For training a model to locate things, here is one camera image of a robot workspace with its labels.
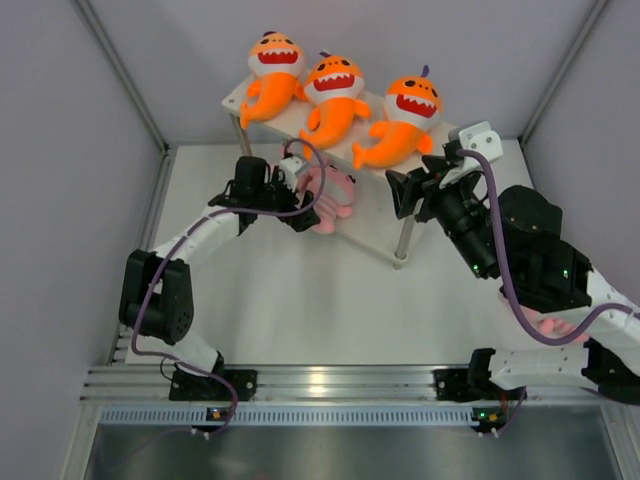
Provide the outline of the pink striped plush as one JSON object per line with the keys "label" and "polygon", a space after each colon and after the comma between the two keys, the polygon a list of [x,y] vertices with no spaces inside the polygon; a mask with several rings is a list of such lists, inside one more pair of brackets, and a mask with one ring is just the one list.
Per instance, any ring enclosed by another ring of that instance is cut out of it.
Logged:
{"label": "pink striped plush", "polygon": [[314,211],[320,222],[312,227],[318,234],[332,234],[338,219],[346,219],[353,213],[352,204],[355,198],[355,178],[338,170],[332,165],[325,168],[325,184],[319,194],[321,183],[321,167],[313,166],[303,181],[305,191],[311,192],[317,202]]}

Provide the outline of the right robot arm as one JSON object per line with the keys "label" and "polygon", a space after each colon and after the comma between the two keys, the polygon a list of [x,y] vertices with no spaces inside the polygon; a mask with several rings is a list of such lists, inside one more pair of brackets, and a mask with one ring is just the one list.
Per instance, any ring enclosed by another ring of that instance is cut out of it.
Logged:
{"label": "right robot arm", "polygon": [[468,365],[436,376],[439,398],[515,400],[529,387],[577,387],[639,402],[639,309],[561,237],[562,212],[535,190],[499,190],[478,153],[427,155],[386,172],[398,217],[436,221],[479,279],[501,294],[535,340],[532,350],[475,350]]}

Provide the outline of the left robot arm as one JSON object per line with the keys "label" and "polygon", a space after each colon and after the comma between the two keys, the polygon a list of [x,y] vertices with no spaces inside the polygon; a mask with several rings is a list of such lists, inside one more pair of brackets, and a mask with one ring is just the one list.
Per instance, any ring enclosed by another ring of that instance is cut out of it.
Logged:
{"label": "left robot arm", "polygon": [[310,163],[296,155],[288,154],[274,165],[242,156],[224,190],[182,232],[150,251],[130,254],[118,316],[132,331],[135,355],[174,362],[192,375],[191,386],[204,399],[223,393],[222,356],[192,328],[192,272],[261,216],[274,217],[297,232],[318,224],[317,196],[302,190],[310,170]]}

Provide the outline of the large orange shark plush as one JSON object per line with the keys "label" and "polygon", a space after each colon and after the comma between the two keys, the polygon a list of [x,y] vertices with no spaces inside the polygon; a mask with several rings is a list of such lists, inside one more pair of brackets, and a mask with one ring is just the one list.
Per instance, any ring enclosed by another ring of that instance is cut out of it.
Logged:
{"label": "large orange shark plush", "polygon": [[442,99],[424,65],[419,75],[394,80],[384,95],[384,119],[374,122],[369,136],[377,143],[352,144],[353,167],[387,169],[404,162],[414,152],[429,154],[434,148],[430,130],[440,121]]}

